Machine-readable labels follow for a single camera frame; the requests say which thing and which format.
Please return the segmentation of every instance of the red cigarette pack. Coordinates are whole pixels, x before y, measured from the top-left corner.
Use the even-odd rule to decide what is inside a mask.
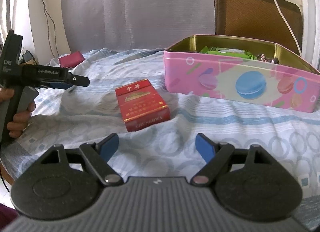
[[[116,96],[128,132],[170,120],[168,105],[147,79],[117,88]]]

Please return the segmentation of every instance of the power cord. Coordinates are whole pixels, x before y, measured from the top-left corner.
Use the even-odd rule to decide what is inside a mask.
[[[282,14],[281,9],[280,9],[280,7],[279,7],[279,5],[278,5],[278,2],[277,2],[276,0],[273,0],[273,1],[275,2],[276,6],[277,6],[277,9],[278,9],[278,11],[279,11],[279,13],[280,13],[280,15],[281,15],[282,19],[284,20],[284,22],[285,22],[285,24],[287,25],[287,27],[288,27],[288,29],[289,29],[289,31],[290,31],[290,33],[291,33],[291,35],[292,35],[292,37],[293,37],[294,41],[296,42],[296,45],[297,45],[297,48],[298,48],[298,51],[299,51],[300,57],[302,57],[302,52],[301,52],[301,49],[300,49],[299,43],[298,43],[298,41],[297,41],[296,37],[294,36],[294,33],[293,33],[293,31],[292,31],[292,29],[291,29],[290,25],[288,24],[287,20],[285,19],[284,15]]]
[[[0,155],[1,155],[1,146],[2,146],[2,142],[0,142]],[[10,190],[8,189],[6,183],[4,182],[4,178],[2,176],[1,168],[0,168],[0,178],[2,180],[2,183],[3,183],[4,187],[7,189],[8,192],[10,192]]]
[[[50,18],[50,20],[52,21],[53,23],[53,28],[54,28],[54,43],[55,43],[55,48],[56,48],[56,51],[57,51],[57,54],[58,54],[58,57],[60,56],[59,52],[58,52],[58,48],[57,48],[57,32],[56,32],[56,25],[52,19],[52,17],[50,16],[50,14],[48,13],[47,9],[45,8],[45,3],[43,0],[42,1],[42,4],[43,4],[43,8],[44,8],[44,15],[47,19],[47,27],[48,27],[48,41],[49,41],[49,47],[50,47],[50,51],[51,51],[51,54],[53,55],[53,57],[55,57],[55,55],[53,54],[52,52],[52,47],[51,47],[51,43],[50,43],[50,29],[49,29],[49,21],[48,21],[48,16]]]

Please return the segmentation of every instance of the gray curtain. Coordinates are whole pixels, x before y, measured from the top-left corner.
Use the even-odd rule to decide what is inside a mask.
[[[166,48],[214,34],[214,0],[61,0],[72,52]]]

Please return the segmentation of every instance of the bed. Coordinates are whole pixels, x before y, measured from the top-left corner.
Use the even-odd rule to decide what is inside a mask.
[[[89,77],[87,88],[41,89],[37,109],[22,137],[1,150],[7,172],[17,179],[53,144],[75,148],[100,141],[111,133],[120,138],[109,164],[124,179],[128,176],[186,176],[190,179],[205,164],[195,149],[195,137],[204,133],[216,142],[237,148],[262,145],[300,183],[306,200],[301,219],[310,228],[315,216],[305,217],[320,195],[320,110],[314,113],[247,103],[173,94],[165,89],[163,49],[93,50],[72,70]],[[53,59],[50,66],[59,66]],[[149,79],[167,102],[171,120],[128,133],[121,119],[115,88]]]

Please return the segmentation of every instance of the pink fabric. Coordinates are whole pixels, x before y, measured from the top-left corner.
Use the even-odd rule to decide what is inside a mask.
[[[14,209],[0,204],[0,229],[9,225],[17,216],[18,213]]]

